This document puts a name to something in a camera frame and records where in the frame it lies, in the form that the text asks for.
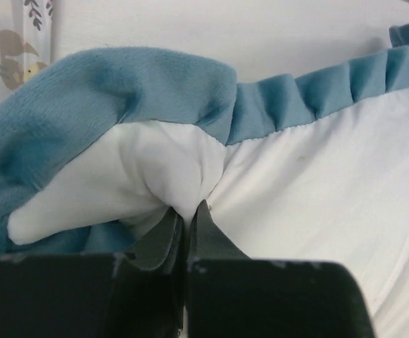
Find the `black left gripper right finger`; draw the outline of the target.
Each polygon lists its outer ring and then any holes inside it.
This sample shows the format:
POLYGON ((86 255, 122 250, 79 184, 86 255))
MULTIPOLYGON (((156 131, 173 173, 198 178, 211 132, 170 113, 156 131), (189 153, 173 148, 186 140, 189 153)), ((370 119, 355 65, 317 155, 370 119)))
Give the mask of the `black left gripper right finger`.
POLYGON ((375 335, 362 292, 338 263, 255 260, 196 210, 187 257, 190 337, 375 335))

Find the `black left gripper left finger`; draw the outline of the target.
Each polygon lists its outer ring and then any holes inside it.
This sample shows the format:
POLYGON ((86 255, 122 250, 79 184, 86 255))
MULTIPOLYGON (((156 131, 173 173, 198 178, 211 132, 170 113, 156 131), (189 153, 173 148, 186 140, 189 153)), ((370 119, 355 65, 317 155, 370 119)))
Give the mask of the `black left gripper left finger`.
POLYGON ((125 251, 1 254, 0 337, 174 337, 182 240, 169 210, 125 251))

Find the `white pillow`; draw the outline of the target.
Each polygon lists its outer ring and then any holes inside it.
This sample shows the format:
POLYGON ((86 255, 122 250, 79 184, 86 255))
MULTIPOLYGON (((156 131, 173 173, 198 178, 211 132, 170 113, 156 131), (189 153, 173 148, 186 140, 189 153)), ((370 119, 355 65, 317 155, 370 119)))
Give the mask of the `white pillow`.
POLYGON ((252 257, 342 263, 377 335, 409 337, 409 89, 232 146, 193 125, 117 125, 12 212, 8 235, 31 244, 168 206, 190 222, 202 201, 252 257))

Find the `blue white plush pillowcase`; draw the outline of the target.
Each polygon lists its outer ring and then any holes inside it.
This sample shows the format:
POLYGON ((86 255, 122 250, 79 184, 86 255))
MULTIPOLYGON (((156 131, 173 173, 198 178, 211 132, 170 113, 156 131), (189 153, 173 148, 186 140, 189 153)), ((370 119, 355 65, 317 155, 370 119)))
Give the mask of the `blue white plush pillowcase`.
POLYGON ((112 127, 159 120, 200 127, 224 145, 312 123, 409 87, 409 24, 391 48, 301 77, 239 83, 233 68, 146 47, 92 49, 41 71, 0 103, 0 253, 10 213, 112 127))

